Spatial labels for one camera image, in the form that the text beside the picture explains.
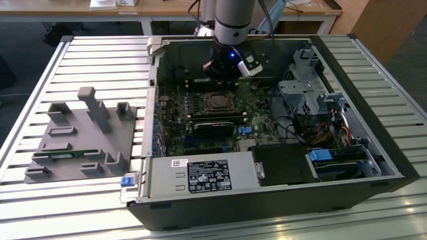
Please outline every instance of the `blue connector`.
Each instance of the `blue connector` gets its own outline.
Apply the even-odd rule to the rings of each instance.
[[[135,186],[135,176],[125,176],[121,181],[122,187],[133,187]]]
[[[330,150],[327,149],[314,149],[310,153],[309,153],[310,159],[311,161],[331,161],[333,160],[333,156],[330,153]]]
[[[245,134],[250,134],[253,132],[253,127],[247,126],[247,127],[239,127],[238,128],[238,132],[239,134],[245,135]]]

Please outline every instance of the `metal rail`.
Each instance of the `metal rail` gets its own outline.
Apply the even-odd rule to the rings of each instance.
[[[8,141],[0,150],[2,239],[390,239],[427,237],[427,119],[363,45],[345,35],[322,36],[422,178],[353,209],[150,232],[121,203],[121,178],[24,184],[50,117],[51,102],[71,109],[82,86],[107,107],[138,107],[131,170],[141,169],[150,63],[146,36],[75,37],[54,55]],[[337,92],[338,84],[331,81]]]

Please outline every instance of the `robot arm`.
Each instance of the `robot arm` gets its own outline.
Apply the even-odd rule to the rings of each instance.
[[[225,85],[234,84],[242,75],[251,77],[263,70],[262,61],[247,42],[255,1],[217,0],[214,52],[203,71]]]

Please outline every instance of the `white box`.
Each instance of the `white box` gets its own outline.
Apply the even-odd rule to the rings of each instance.
[[[115,0],[91,0],[91,5],[90,5],[91,11],[110,10],[117,8],[118,6],[117,6]]]
[[[135,6],[139,0],[117,0],[118,5]]]

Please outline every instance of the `gray 3d printed holder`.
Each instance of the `gray 3d printed holder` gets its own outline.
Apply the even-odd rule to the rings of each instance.
[[[94,87],[82,87],[87,109],[52,103],[51,118],[24,183],[58,182],[123,176],[130,170],[137,107],[119,102],[106,108]]]

